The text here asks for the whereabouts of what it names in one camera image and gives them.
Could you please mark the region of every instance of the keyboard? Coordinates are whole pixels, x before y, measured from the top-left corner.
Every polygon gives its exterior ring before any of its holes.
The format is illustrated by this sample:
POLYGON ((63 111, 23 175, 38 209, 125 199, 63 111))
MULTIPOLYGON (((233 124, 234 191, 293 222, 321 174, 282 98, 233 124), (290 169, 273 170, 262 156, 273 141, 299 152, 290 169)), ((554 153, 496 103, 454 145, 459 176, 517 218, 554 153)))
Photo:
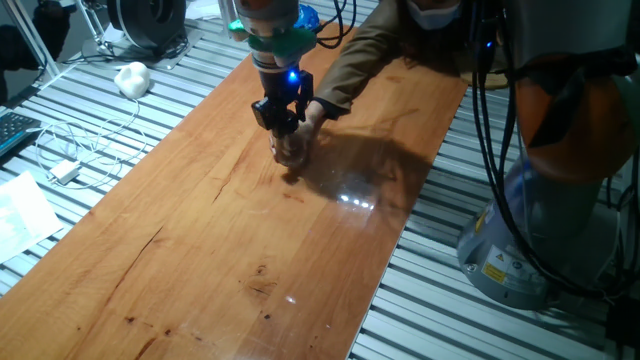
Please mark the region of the keyboard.
POLYGON ((40 121, 16 113, 8 113, 0 118, 0 156, 25 140, 27 129, 40 126, 40 121))

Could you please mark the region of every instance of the white paper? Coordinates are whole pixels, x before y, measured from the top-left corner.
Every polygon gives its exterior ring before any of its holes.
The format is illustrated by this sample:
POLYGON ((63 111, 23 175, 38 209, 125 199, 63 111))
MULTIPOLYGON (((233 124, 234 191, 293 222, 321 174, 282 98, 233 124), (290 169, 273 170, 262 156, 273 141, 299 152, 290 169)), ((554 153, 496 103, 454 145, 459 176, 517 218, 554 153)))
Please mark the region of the white paper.
POLYGON ((218 0, 196 0, 189 4, 185 16, 192 20, 220 18, 220 5, 218 0))
POLYGON ((62 229, 27 171, 0 186, 0 264, 62 229))

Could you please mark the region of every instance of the white power adapter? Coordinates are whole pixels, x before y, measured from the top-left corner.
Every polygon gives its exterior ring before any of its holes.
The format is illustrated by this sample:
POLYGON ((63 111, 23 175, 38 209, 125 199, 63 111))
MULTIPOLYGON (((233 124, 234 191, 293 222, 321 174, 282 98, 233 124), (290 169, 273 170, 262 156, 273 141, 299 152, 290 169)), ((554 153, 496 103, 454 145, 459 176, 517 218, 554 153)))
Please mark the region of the white power adapter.
POLYGON ((80 162, 71 162, 69 160, 63 160, 60 164, 54 166, 49 173, 51 176, 49 177, 49 181, 52 183, 59 183, 61 185, 67 185, 69 181, 73 180, 76 176, 78 176, 78 170, 80 170, 80 166, 78 166, 80 162))

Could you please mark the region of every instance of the wood grain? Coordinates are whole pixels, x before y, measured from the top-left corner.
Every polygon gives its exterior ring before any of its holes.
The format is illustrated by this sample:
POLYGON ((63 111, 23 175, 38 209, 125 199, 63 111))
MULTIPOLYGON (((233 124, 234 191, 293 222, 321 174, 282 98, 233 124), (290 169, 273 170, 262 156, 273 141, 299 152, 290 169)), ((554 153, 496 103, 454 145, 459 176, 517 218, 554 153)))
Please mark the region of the wood grain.
POLYGON ((293 174, 245 59, 0 299, 0 359, 344 358, 465 89, 394 61, 293 174))

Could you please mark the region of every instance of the yellow sticker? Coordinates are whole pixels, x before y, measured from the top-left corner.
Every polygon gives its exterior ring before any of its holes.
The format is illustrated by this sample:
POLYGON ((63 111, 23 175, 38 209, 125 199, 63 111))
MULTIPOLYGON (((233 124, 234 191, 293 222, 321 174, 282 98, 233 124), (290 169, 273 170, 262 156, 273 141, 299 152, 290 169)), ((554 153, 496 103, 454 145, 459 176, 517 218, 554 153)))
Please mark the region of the yellow sticker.
POLYGON ((482 272, 488 277, 490 277, 491 279, 499 282, 500 284, 504 282, 504 277, 506 275, 504 271, 498 269, 497 267, 491 265, 488 262, 484 265, 482 272))

